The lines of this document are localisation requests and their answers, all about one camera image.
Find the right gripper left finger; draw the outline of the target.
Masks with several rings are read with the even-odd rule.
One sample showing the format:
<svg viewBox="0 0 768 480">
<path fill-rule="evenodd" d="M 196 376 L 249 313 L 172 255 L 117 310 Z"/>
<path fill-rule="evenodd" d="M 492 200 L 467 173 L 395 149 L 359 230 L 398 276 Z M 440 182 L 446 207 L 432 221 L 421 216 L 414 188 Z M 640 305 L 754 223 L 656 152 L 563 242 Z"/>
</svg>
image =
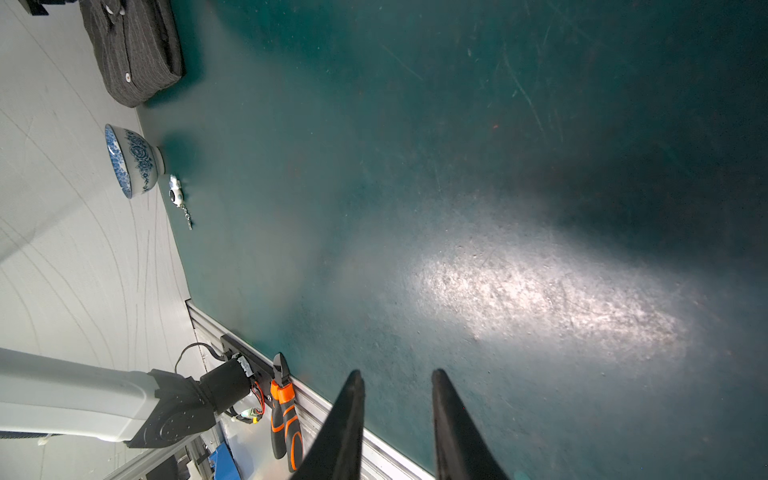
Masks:
<svg viewBox="0 0 768 480">
<path fill-rule="evenodd" d="M 364 380 L 353 370 L 292 479 L 359 479 L 364 411 Z"/>
</svg>

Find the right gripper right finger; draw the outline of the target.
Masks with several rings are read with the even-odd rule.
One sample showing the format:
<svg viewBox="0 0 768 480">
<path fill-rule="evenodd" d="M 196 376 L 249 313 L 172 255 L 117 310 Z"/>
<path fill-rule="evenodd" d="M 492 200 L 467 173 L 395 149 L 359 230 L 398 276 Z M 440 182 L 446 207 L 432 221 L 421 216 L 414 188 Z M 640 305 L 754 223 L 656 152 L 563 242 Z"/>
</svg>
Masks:
<svg viewBox="0 0 768 480">
<path fill-rule="evenodd" d="M 437 479 L 507 479 L 445 370 L 432 373 Z"/>
</svg>

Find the grey pinstriped long sleeve shirt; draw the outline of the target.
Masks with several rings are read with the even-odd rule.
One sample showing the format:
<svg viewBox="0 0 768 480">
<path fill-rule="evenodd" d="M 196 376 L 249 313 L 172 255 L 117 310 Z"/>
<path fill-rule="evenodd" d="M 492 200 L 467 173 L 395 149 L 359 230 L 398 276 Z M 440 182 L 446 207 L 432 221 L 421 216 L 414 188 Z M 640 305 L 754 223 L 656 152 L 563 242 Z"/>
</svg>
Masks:
<svg viewBox="0 0 768 480">
<path fill-rule="evenodd" d="M 81 1 L 84 28 L 107 92 L 135 108 L 185 74 L 171 3 Z"/>
</svg>

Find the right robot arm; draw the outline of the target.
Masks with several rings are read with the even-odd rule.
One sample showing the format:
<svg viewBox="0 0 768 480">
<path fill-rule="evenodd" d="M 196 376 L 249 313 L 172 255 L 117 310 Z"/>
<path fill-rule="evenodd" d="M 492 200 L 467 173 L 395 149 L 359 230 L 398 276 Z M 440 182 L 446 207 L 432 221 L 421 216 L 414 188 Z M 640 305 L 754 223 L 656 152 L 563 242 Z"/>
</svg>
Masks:
<svg viewBox="0 0 768 480">
<path fill-rule="evenodd" d="M 273 451 L 295 479 L 358 479 L 362 472 L 365 384 L 348 376 L 310 450 L 283 355 L 265 373 L 242 354 L 195 380 L 174 372 L 120 371 L 25 352 L 1 351 L 1 432 L 73 435 L 169 447 L 212 428 L 254 393 L 270 399 Z"/>
</svg>

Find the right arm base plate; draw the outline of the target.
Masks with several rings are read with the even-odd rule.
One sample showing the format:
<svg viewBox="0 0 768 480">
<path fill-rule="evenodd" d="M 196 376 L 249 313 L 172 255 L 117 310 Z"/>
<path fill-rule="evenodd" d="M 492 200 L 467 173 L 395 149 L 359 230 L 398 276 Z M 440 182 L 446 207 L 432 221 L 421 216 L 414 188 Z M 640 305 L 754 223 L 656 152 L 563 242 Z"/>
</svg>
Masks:
<svg viewBox="0 0 768 480">
<path fill-rule="evenodd" d="M 260 391 L 264 394 L 265 405 L 271 407 L 271 383 L 274 374 L 272 362 L 232 334 L 224 334 L 220 340 L 227 357 L 240 356 L 248 362 L 251 377 L 258 383 Z"/>
</svg>

